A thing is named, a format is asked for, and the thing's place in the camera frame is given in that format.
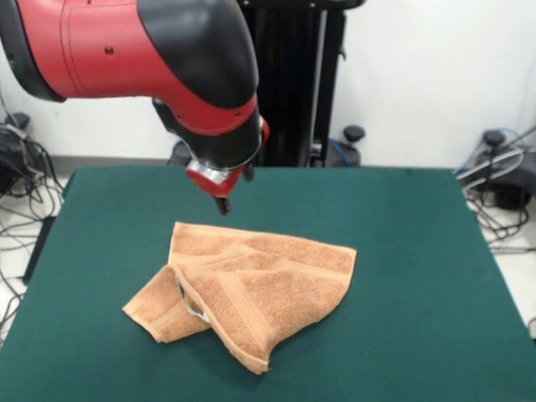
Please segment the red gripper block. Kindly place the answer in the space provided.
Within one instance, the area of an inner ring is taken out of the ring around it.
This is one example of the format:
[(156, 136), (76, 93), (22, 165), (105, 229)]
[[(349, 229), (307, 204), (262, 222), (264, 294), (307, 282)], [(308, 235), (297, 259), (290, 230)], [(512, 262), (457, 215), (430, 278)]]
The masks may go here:
[(255, 177), (253, 162), (270, 135), (263, 117), (252, 116), (239, 129), (216, 137), (196, 136), (199, 152), (191, 151), (192, 159), (186, 174), (192, 182), (214, 198), (218, 211), (227, 215), (229, 195), (240, 178), (248, 183)]

